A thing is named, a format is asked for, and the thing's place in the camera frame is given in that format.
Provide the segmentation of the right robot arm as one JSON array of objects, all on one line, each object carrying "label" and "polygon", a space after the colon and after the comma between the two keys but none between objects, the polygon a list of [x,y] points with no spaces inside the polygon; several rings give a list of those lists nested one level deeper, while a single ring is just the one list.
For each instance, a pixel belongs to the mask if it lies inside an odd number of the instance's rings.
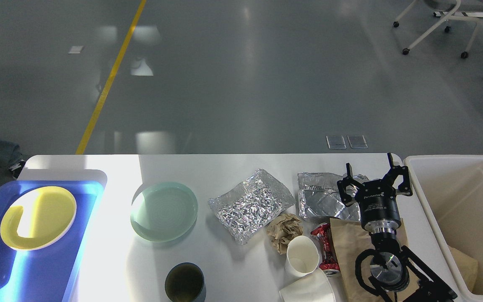
[{"label": "right robot arm", "polygon": [[373,247],[355,260],[355,277],[366,292],[396,302],[397,294],[410,285],[410,273],[418,278],[418,288],[407,302],[453,302],[458,295],[425,262],[397,240],[401,226],[397,195],[413,194],[407,166],[394,164],[387,154],[388,172],[381,178],[363,183],[353,176],[346,164],[346,176],[337,182],[340,201],[346,206],[357,204],[362,229],[368,232]]}]

